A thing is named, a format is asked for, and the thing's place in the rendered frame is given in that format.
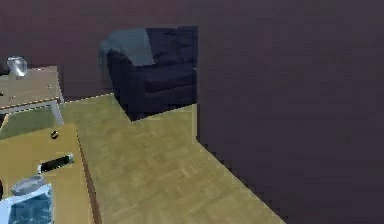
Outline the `teal blanket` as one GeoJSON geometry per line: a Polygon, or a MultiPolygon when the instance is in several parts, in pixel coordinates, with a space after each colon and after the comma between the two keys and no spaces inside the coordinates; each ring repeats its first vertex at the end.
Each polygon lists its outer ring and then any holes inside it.
{"type": "Polygon", "coordinates": [[[152,65],[154,59],[149,37],[145,28],[118,30],[110,33],[99,45],[99,68],[102,73],[107,67],[109,50],[127,56],[134,66],[152,65]]]}

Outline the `black remote control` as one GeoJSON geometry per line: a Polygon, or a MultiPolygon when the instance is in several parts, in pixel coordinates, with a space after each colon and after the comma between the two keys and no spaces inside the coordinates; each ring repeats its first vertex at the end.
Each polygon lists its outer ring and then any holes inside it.
{"type": "Polygon", "coordinates": [[[68,164],[71,164],[74,162],[74,155],[73,154],[68,154],[62,157],[58,157],[53,160],[49,160],[46,162],[43,162],[38,165],[37,167],[37,172],[39,174],[49,172],[58,168],[61,168],[63,166],[66,166],[68,164]]]}

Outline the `yellow wooden table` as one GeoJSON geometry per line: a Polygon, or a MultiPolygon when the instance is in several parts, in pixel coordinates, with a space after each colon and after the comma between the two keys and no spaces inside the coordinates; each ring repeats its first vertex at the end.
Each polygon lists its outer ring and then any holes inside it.
{"type": "Polygon", "coordinates": [[[64,124],[0,140],[0,181],[4,196],[18,181],[37,173],[39,164],[74,155],[74,162],[44,174],[52,185],[55,224],[102,224],[96,192],[76,126],[64,124]],[[57,139],[51,132],[57,131],[57,139]]]}

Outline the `brown side table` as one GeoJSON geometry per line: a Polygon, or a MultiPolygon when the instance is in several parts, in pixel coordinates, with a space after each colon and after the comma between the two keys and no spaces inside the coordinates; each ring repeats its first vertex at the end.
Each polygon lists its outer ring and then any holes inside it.
{"type": "Polygon", "coordinates": [[[64,102],[56,66],[31,68],[24,77],[0,76],[0,114],[49,106],[63,125],[59,104],[64,102]]]}

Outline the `grey flat dish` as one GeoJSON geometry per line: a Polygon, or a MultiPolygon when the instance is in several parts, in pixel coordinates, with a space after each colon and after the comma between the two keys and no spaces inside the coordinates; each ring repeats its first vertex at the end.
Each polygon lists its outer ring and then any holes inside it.
{"type": "Polygon", "coordinates": [[[41,186],[45,185],[46,181],[42,175],[34,175],[29,178],[25,178],[15,183],[11,187],[11,192],[14,196],[21,196],[29,194],[41,186]]]}

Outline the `clear glass vase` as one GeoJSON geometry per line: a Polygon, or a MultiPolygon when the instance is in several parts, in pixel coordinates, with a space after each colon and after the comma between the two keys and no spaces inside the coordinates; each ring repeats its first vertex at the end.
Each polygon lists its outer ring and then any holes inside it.
{"type": "Polygon", "coordinates": [[[7,58],[7,66],[11,73],[18,77],[27,75],[28,66],[26,60],[21,56],[11,56],[7,58]]]}

